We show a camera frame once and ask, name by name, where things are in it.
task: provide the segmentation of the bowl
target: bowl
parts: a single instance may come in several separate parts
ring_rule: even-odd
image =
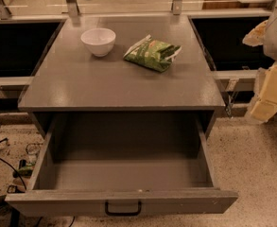
[[[115,43],[116,34],[108,28],[92,28],[81,35],[85,46],[97,57],[106,56]]]

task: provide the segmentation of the drawer front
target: drawer front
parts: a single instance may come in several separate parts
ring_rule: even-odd
[[[237,194],[218,188],[198,118],[59,113],[26,193],[6,201],[26,216],[223,213]]]

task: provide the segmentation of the snack bag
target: snack bag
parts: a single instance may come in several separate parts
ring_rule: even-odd
[[[147,35],[134,44],[124,55],[124,60],[130,61],[159,72],[166,71],[181,51],[179,45],[153,40]]]

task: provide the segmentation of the empty drawer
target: empty drawer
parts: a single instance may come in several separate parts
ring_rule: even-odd
[[[57,113],[26,193],[6,201],[27,216],[223,213],[198,114]]]

